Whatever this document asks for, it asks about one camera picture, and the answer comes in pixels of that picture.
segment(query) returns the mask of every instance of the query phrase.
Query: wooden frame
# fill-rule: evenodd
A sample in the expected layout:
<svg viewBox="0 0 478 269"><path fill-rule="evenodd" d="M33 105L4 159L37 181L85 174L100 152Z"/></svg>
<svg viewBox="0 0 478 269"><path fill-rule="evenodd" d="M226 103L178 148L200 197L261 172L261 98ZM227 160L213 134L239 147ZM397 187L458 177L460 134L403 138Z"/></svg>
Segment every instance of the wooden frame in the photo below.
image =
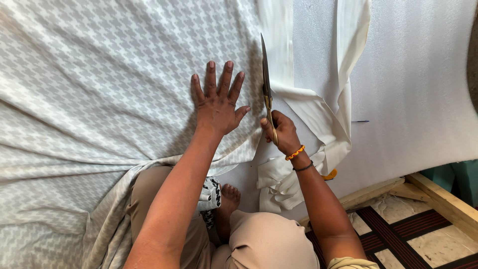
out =
<svg viewBox="0 0 478 269"><path fill-rule="evenodd" d="M341 199L345 210L366 207L384 200L390 193L426 202L458 229L478 242L478 211L447 192L420 173L394 178L356 191ZM305 232L311 231L309 217L299 221Z"/></svg>
<svg viewBox="0 0 478 269"><path fill-rule="evenodd" d="M420 173L405 178L430 196L427 204L478 242L478 211Z"/></svg>

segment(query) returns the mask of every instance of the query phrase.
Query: finger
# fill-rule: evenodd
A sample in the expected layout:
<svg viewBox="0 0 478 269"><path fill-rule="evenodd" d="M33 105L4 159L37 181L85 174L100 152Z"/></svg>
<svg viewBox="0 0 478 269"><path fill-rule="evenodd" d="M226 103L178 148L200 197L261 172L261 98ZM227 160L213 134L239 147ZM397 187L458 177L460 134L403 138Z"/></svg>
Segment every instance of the finger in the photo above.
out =
<svg viewBox="0 0 478 269"><path fill-rule="evenodd" d="M282 114L282 112L278 110L273 110L271 113L272 113L272 121L274 121L277 124L277 126L281 125L286 120L292 121L289 117Z"/></svg>
<svg viewBox="0 0 478 269"><path fill-rule="evenodd" d="M221 97L226 97L229 92L229 86L231 85L231 77L234 63L232 61L227 61L224 65L224 70L222 72L221 85L219 87L218 95Z"/></svg>
<svg viewBox="0 0 478 269"><path fill-rule="evenodd" d="M193 89L196 92L197 101L199 103L204 102L206 97L204 96L203 90L201 90L201 83L199 82L199 76L197 74L194 74L191 80L193 83Z"/></svg>
<svg viewBox="0 0 478 269"><path fill-rule="evenodd" d="M216 90L216 63L209 61L207 63L207 96L215 97L217 95Z"/></svg>
<svg viewBox="0 0 478 269"><path fill-rule="evenodd" d="M272 124L266 118L261 119L261 127L269 136L268 140L270 140L270 137L274 137L274 133L272 132Z"/></svg>
<svg viewBox="0 0 478 269"><path fill-rule="evenodd" d="M232 84L231 91L229 93L229 100L231 103L236 104L239 94L240 94L240 88L242 87L242 83L244 82L244 77L246 74L244 72L239 72L236 76L236 79L234 80L234 83Z"/></svg>
<svg viewBox="0 0 478 269"><path fill-rule="evenodd" d="M249 106L241 106L236 110L236 126L239 126L240 121L244 116L246 115L247 112L250 111Z"/></svg>

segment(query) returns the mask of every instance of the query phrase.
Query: yellow object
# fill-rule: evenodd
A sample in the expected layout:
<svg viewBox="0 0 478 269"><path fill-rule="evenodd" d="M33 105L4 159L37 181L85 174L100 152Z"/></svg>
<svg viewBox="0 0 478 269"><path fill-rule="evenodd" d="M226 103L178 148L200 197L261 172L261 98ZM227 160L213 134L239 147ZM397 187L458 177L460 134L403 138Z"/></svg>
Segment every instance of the yellow object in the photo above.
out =
<svg viewBox="0 0 478 269"><path fill-rule="evenodd" d="M336 175L337 175L337 169L334 169L332 170L332 172L330 172L330 174L328 174L328 176L322 176L322 175L321 176L324 180L331 180L331 179L334 179Z"/></svg>
<svg viewBox="0 0 478 269"><path fill-rule="evenodd" d="M301 146L302 147L300 147L299 150L297 150L296 152L292 153L292 155L290 155L289 157L285 157L285 160L288 161L288 160L294 158L295 156L297 156L297 154L301 153L305 148L304 145L301 145Z"/></svg>

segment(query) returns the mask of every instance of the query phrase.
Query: bare foot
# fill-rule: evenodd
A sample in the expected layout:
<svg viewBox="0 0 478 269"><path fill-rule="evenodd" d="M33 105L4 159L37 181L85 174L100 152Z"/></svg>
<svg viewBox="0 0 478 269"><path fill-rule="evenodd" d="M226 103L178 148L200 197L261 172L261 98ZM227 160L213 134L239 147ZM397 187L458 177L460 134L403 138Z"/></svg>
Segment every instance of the bare foot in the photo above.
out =
<svg viewBox="0 0 478 269"><path fill-rule="evenodd" d="M240 191L238 188L229 184L224 185L221 190L221 206L214 210L214 220L216 221L216 230L219 239L223 244L229 242L231 225L229 219L240 203Z"/></svg>

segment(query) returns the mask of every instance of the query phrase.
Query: brass scissor handle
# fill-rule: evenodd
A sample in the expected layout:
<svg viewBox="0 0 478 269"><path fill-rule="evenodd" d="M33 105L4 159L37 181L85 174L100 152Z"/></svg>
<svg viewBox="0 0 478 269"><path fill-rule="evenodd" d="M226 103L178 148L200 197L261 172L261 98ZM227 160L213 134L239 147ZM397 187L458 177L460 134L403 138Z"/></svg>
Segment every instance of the brass scissor handle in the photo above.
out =
<svg viewBox="0 0 478 269"><path fill-rule="evenodd" d="M266 108L267 108L267 120L269 120L269 122L272 125L272 133L273 133L274 137L271 137L271 140L272 140L272 142L274 142L274 145L279 146L279 141L277 140L277 131L275 130L274 123L272 123L272 112L271 112L272 97L270 97L270 99L269 99L269 96L264 95L264 102L265 102Z"/></svg>

